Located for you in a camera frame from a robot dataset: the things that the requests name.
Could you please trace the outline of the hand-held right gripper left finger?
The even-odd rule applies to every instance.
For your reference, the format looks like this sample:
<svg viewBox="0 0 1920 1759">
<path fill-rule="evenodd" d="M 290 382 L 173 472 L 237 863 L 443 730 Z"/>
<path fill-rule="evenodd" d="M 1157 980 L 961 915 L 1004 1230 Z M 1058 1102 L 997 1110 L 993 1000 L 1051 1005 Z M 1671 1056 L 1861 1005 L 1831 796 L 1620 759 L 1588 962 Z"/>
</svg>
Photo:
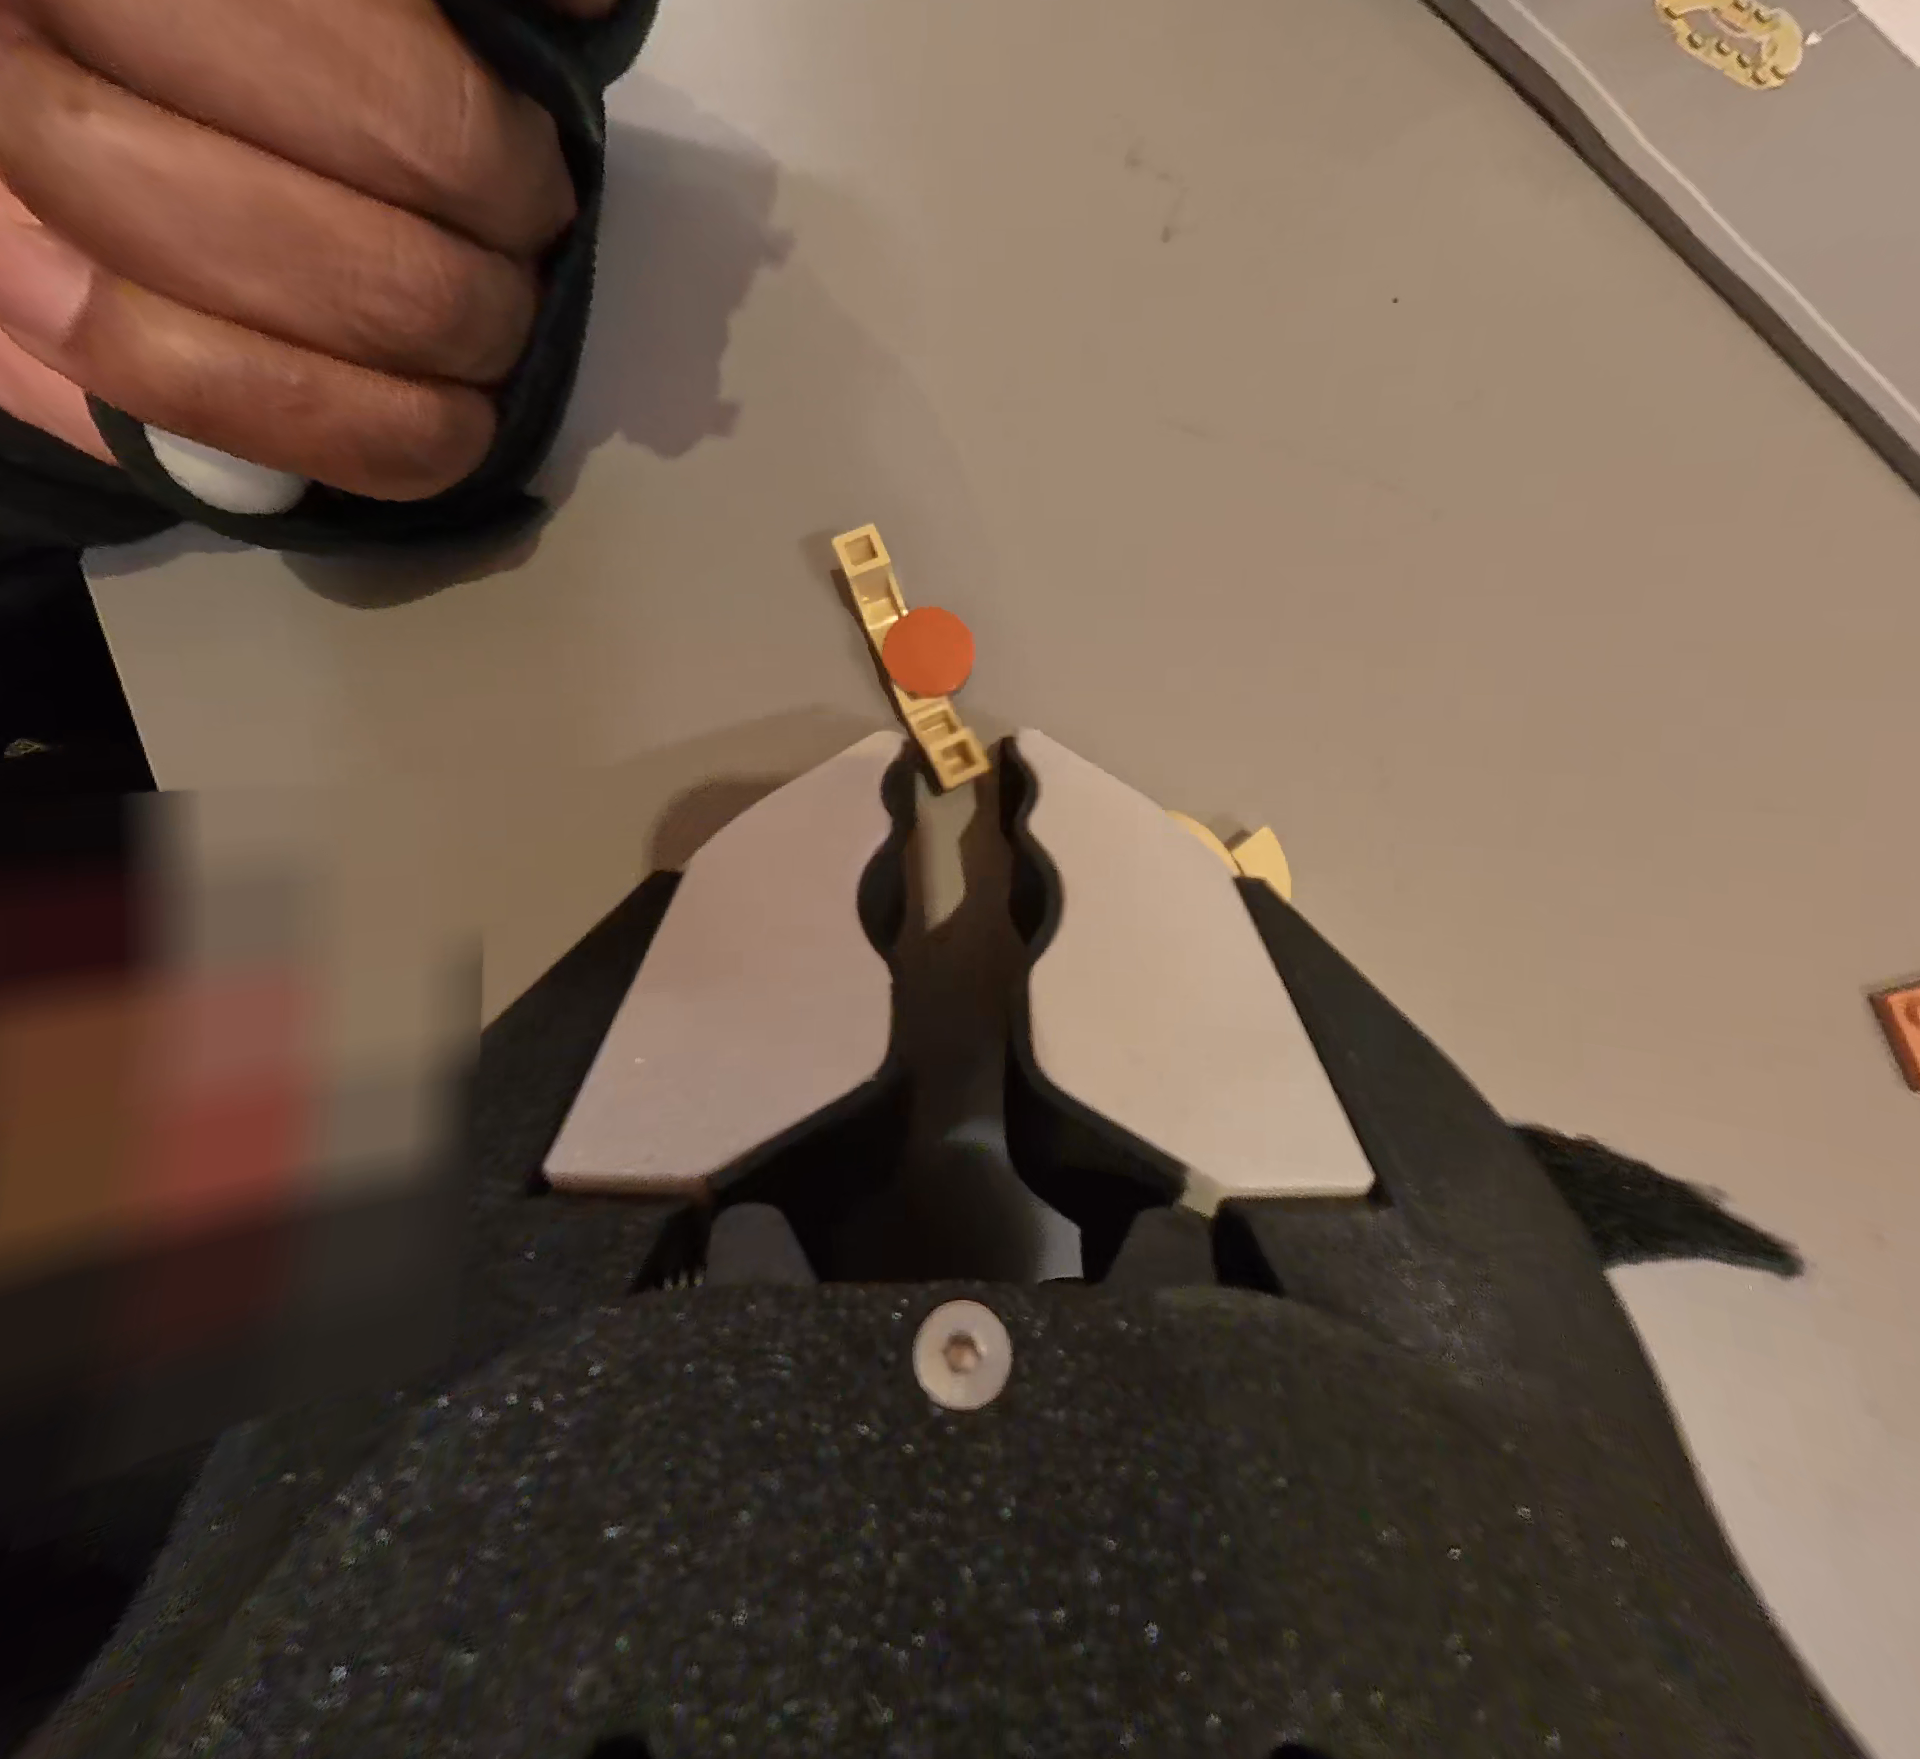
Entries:
<svg viewBox="0 0 1920 1759">
<path fill-rule="evenodd" d="M 797 1149 L 894 1062 L 914 766 L 873 730 L 698 849 L 544 1177 L 711 1197 Z"/>
</svg>

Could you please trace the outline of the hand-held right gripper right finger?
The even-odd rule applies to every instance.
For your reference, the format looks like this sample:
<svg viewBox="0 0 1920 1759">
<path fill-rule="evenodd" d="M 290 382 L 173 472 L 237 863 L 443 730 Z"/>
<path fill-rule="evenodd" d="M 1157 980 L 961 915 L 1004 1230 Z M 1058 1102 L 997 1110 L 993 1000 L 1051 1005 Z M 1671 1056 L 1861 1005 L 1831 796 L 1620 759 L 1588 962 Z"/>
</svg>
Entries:
<svg viewBox="0 0 1920 1759">
<path fill-rule="evenodd" d="M 1004 745 L 1025 987 L 1005 1127 L 1067 1216 L 1360 1200 L 1375 1167 L 1254 909 L 1168 812 L 1044 730 Z"/>
</svg>

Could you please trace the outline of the yellow plate brick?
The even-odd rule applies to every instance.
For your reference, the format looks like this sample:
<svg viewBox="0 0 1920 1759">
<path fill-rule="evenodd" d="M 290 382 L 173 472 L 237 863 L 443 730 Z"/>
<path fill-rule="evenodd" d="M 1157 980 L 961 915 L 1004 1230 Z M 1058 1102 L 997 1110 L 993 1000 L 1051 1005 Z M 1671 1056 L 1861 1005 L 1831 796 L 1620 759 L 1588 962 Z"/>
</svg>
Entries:
<svg viewBox="0 0 1920 1759">
<path fill-rule="evenodd" d="M 974 635 L 961 615 L 913 606 L 878 525 L 831 539 L 851 612 L 885 679 L 905 735 L 937 792 L 971 786 L 990 772 L 990 750 L 957 712 L 971 679 Z"/>
</svg>

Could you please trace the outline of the brown round toy brick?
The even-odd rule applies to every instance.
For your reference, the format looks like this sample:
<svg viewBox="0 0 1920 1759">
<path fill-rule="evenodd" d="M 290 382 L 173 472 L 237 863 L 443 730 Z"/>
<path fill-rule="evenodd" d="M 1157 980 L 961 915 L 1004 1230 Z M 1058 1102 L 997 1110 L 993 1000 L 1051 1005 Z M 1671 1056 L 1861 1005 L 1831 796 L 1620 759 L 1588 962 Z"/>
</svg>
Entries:
<svg viewBox="0 0 1920 1759">
<path fill-rule="evenodd" d="M 903 699 L 951 699 L 971 679 L 974 635 L 948 609 L 908 609 L 881 641 L 881 669 Z"/>
</svg>

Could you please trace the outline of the person's left hand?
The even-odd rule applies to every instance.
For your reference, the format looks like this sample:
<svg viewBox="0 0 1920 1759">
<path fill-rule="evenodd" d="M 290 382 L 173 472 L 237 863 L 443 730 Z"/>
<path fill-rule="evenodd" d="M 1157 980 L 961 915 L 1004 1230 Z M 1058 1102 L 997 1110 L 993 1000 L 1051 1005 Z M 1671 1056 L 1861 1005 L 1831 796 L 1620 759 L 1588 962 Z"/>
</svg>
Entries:
<svg viewBox="0 0 1920 1759">
<path fill-rule="evenodd" d="M 433 0 L 4 0 L 4 341 L 187 442 L 450 492 L 575 216 Z"/>
</svg>

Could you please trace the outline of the tan quarter-round brick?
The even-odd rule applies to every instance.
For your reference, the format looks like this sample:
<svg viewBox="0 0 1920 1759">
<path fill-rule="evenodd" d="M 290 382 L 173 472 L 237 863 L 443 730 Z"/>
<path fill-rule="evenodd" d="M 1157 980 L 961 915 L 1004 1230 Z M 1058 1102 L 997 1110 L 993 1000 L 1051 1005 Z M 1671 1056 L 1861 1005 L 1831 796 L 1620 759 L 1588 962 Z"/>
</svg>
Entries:
<svg viewBox="0 0 1920 1759">
<path fill-rule="evenodd" d="M 1295 895 L 1291 863 L 1285 860 L 1280 838 L 1275 835 L 1271 826 L 1261 826 L 1254 830 L 1237 835 L 1235 839 L 1223 839 L 1204 819 L 1191 815 L 1168 812 L 1167 818 L 1183 830 L 1190 830 L 1204 849 L 1210 849 L 1213 856 L 1217 856 L 1235 876 L 1261 882 L 1280 899 L 1291 902 Z"/>
</svg>

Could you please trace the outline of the grey instruction booklet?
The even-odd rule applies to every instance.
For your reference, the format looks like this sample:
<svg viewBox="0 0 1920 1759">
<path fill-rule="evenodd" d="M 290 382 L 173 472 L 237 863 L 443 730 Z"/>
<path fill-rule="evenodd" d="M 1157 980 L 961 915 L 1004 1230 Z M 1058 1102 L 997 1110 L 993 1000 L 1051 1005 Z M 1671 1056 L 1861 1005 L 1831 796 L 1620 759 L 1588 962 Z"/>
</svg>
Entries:
<svg viewBox="0 0 1920 1759">
<path fill-rule="evenodd" d="M 1430 0 L 1918 486 L 1918 0 Z"/>
</svg>

